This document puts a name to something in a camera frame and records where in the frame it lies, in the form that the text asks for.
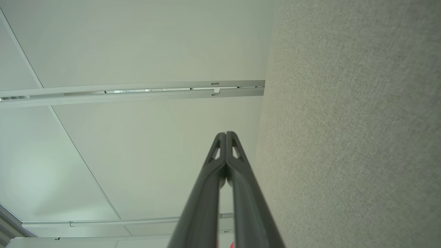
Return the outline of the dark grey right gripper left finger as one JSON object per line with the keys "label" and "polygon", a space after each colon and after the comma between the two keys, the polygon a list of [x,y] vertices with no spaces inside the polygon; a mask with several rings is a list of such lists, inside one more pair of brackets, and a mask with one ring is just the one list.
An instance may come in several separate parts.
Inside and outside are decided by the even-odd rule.
{"label": "dark grey right gripper left finger", "polygon": [[219,190],[226,179],[226,133],[215,136],[169,248],[216,248],[218,245]]}

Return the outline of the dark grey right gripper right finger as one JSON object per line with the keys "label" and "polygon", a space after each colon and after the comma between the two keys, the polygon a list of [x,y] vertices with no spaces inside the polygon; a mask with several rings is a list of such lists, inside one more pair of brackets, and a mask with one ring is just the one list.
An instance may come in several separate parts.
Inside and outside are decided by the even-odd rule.
{"label": "dark grey right gripper right finger", "polygon": [[226,133],[226,164],[233,188],[235,248],[284,248],[245,151],[235,132]]}

